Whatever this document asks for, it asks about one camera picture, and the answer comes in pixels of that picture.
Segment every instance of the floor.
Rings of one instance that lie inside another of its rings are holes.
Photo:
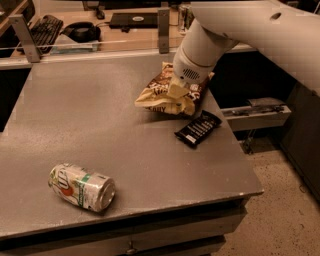
[[[320,203],[271,141],[255,139],[247,155],[265,193],[247,203],[247,216],[212,256],[320,255]]]

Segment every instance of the keyboard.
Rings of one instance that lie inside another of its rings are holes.
[[[48,53],[51,50],[52,45],[56,41],[62,26],[62,20],[59,20],[52,15],[45,15],[31,28],[31,35],[36,46],[39,46],[39,49],[42,53]],[[20,47],[18,48],[18,51],[23,52],[23,49]]]

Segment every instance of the metal table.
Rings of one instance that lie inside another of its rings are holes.
[[[0,134],[0,255],[196,255],[223,244],[263,188],[210,92],[200,110],[223,123],[197,149],[174,135],[190,120],[134,106],[172,58],[34,64]],[[106,211],[50,190],[49,172],[62,162],[114,178]]]

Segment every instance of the snack bag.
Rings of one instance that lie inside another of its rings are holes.
[[[201,84],[181,84],[182,82],[174,76],[173,64],[163,62],[162,72],[141,92],[135,106],[154,112],[192,116],[212,76],[213,73]]]

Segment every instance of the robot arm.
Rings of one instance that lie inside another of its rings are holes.
[[[192,2],[195,16],[177,50],[174,72],[202,82],[238,42],[256,48],[310,89],[320,88],[320,16],[277,0]]]

